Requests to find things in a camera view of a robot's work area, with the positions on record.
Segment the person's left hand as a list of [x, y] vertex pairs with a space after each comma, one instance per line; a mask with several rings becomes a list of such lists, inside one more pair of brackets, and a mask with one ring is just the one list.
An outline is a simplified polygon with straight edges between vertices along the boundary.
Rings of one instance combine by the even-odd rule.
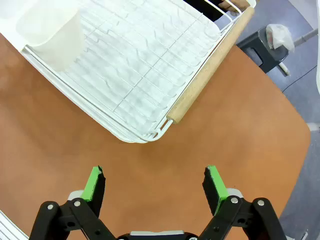
[[227, 12], [236, 13], [238, 9], [243, 12], [251, 5], [247, 0], [222, 0], [218, 6]]

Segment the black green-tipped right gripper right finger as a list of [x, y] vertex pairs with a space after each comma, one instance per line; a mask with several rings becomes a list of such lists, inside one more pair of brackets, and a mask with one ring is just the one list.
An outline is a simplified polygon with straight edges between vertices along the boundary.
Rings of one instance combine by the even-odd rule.
[[271, 202], [264, 197], [248, 202], [229, 194], [216, 166], [205, 168], [202, 187], [213, 217], [199, 240], [224, 240], [233, 227], [242, 228], [249, 240], [286, 238]]

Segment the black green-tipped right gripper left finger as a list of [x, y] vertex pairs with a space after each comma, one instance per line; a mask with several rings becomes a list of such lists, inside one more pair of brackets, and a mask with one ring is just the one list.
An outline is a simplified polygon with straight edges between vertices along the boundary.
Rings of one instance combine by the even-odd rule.
[[88, 240], [115, 240], [99, 219], [106, 178], [98, 165], [92, 168], [84, 192], [63, 205], [54, 201], [41, 204], [35, 218], [31, 240], [66, 240], [71, 231], [80, 230]]

